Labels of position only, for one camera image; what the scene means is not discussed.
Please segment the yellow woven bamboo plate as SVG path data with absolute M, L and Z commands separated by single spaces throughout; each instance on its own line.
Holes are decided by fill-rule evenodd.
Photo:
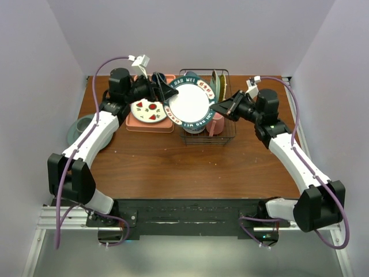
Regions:
M 219 102 L 225 100 L 226 91 L 227 91 L 227 79 L 224 74 L 219 77 L 220 80 L 220 94 L 219 94 Z

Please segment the pink ceramic mug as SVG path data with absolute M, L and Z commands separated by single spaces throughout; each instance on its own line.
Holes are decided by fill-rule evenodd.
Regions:
M 225 118 L 219 114 L 215 113 L 212 120 L 206 125 L 206 130 L 210 137 L 219 135 L 224 130 Z

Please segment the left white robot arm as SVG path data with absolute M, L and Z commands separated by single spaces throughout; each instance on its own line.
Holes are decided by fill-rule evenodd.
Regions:
M 153 80 L 145 76 L 133 78 L 125 68 L 111 71 L 108 89 L 91 123 L 62 154 L 48 158 L 49 189 L 58 207 L 62 199 L 67 199 L 98 212 L 106 226 L 118 223 L 115 201 L 97 189 L 90 167 L 103 144 L 124 123 L 132 103 L 143 99 L 163 103 L 178 94 L 158 73 L 153 76 Z

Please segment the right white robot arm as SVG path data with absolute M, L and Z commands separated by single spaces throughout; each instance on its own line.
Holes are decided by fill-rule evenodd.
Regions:
M 211 105 L 232 121 L 243 118 L 254 124 L 255 135 L 287 169 L 300 192 L 297 200 L 275 197 L 261 204 L 260 225 L 269 227 L 277 219 L 295 222 L 305 233 L 346 222 L 345 187 L 332 181 L 308 158 L 287 125 L 278 117 L 279 99 L 271 89 L 262 89 L 255 100 L 238 91 L 233 97 Z

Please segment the white plate red characters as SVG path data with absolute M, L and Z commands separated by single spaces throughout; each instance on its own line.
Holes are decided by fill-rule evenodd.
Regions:
M 186 72 L 184 74 L 184 78 L 185 78 L 185 83 L 188 83 L 188 84 L 189 83 L 196 84 L 198 80 L 200 79 L 199 75 L 192 71 Z

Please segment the light green flower plate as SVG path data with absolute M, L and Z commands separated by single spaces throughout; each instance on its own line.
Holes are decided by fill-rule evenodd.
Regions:
M 216 99 L 219 100 L 220 96 L 220 78 L 217 74 L 217 70 L 212 71 L 212 76 L 210 79 L 210 86 L 212 87 L 212 90 L 214 92 L 214 95 L 216 96 Z

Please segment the green rim white plate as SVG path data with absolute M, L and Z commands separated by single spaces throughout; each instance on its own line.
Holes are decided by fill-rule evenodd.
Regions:
M 179 94 L 163 103 L 167 117 L 183 129 L 206 127 L 215 115 L 210 106 L 217 102 L 210 84 L 201 78 L 196 84 L 188 84 L 181 76 L 169 85 Z

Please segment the blue white porcelain bowl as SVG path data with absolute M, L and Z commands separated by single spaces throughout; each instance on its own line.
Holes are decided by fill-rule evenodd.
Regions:
M 199 133 L 201 133 L 205 130 L 205 127 L 197 128 L 197 129 L 196 128 L 195 129 L 193 129 L 193 128 L 184 128 L 183 130 L 187 133 L 190 133 L 190 134 L 199 134 Z

